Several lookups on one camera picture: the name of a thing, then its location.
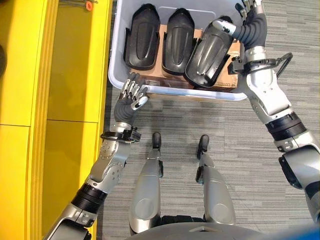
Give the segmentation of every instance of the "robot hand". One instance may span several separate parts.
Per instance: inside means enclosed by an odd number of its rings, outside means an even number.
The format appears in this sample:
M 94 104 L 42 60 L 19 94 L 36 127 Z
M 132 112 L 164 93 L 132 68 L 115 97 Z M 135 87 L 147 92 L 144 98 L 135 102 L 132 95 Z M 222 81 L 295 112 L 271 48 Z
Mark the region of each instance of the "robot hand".
M 213 21 L 212 24 L 243 43 L 245 50 L 256 46 L 264 47 L 267 37 L 267 19 L 262 1 L 244 0 L 243 4 L 245 9 L 239 3 L 235 5 L 242 16 L 243 26 L 235 26 L 221 19 Z
M 139 73 L 131 73 L 122 87 L 119 99 L 114 108 L 114 118 L 117 123 L 133 125 L 137 110 L 148 101 L 145 87 L 142 91 L 144 80 L 139 80 Z

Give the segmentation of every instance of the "white storage bin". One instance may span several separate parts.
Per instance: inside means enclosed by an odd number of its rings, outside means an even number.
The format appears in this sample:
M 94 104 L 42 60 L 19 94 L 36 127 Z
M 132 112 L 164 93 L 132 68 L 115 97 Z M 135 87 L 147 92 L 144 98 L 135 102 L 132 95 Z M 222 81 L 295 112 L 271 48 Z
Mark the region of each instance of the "white storage bin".
M 126 28 L 131 27 L 132 16 L 142 4 L 153 4 L 160 17 L 161 24 L 166 25 L 169 17 L 177 8 L 190 11 L 196 29 L 205 29 L 209 22 L 221 15 L 229 16 L 233 23 L 240 25 L 241 17 L 235 9 L 236 3 L 241 0 L 118 0 L 113 29 L 111 59 L 109 65 L 109 80 L 113 86 L 122 88 L 130 72 L 124 61 L 124 48 L 126 41 Z M 190 96 L 196 98 L 221 99 L 239 101 L 246 98 L 243 93 L 205 91 L 183 89 L 165 86 L 148 85 L 149 93 Z

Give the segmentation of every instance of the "brown cardboard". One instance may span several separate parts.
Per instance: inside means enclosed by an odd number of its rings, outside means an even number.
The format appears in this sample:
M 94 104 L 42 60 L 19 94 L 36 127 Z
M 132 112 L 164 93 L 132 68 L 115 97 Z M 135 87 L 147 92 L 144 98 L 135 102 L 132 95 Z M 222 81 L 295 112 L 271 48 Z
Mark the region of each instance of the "brown cardboard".
M 167 31 L 167 25 L 160 25 L 159 29 L 159 48 L 157 52 L 157 57 L 153 69 L 147 71 L 135 70 L 133 72 L 139 73 L 141 76 L 145 76 L 146 84 L 152 86 L 162 86 L 171 88 L 182 88 L 182 89 L 194 89 L 195 87 L 191 85 L 183 76 L 175 76 L 165 72 L 162 68 L 162 54 L 163 54 L 163 42 L 164 34 Z M 202 35 L 201 29 L 194 30 L 194 37 L 200 38 Z M 228 92 L 237 87 L 238 76 L 228 75 L 228 65 L 231 63 L 231 58 L 239 56 L 240 43 L 233 43 L 228 51 L 230 58 L 227 60 L 225 66 L 221 70 L 221 73 L 212 88 L 205 88 L 203 90 L 207 91 L 222 91 Z

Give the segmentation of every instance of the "yellow panel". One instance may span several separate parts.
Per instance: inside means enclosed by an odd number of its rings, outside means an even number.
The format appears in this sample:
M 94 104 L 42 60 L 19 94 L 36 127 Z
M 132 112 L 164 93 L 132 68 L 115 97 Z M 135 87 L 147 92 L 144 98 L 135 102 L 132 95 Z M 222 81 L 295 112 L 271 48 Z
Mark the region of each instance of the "yellow panel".
M 33 4 L 44 5 L 42 9 L 32 96 L 25 240 L 39 240 L 41 238 L 42 179 L 45 154 L 45 135 L 51 61 L 56 16 L 58 11 L 57 0 L 38 1 Z
M 42 235 L 75 196 L 96 159 L 97 124 L 48 120 L 42 191 Z
M 45 3 L 26 0 L 0 3 L 0 45 L 7 55 L 6 70 L 0 78 L 0 124 L 30 126 Z
M 0 125 L 0 239 L 25 237 L 29 127 Z
M 99 1 L 94 4 L 92 12 L 76 7 L 59 7 L 48 119 L 100 121 L 111 5 L 112 1 Z

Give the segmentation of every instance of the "gray carpet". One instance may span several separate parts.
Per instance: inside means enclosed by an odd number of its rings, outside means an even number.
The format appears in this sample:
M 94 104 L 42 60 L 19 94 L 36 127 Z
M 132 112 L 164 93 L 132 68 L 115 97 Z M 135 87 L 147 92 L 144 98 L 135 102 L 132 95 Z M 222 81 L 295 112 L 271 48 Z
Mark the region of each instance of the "gray carpet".
M 294 55 L 278 83 L 319 137 L 319 1 L 266 0 L 264 8 L 268 56 Z M 115 122 L 118 94 L 108 84 L 107 127 Z M 130 235 L 131 198 L 155 131 L 162 135 L 161 215 L 203 216 L 203 187 L 195 182 L 196 149 L 200 136 L 208 134 L 208 152 L 229 186 L 238 226 L 271 233 L 312 222 L 303 191 L 287 183 L 278 162 L 281 154 L 248 100 L 162 103 L 162 109 L 157 102 L 147 103 L 135 121 L 141 142 L 132 145 L 123 177 L 100 211 L 99 240 Z

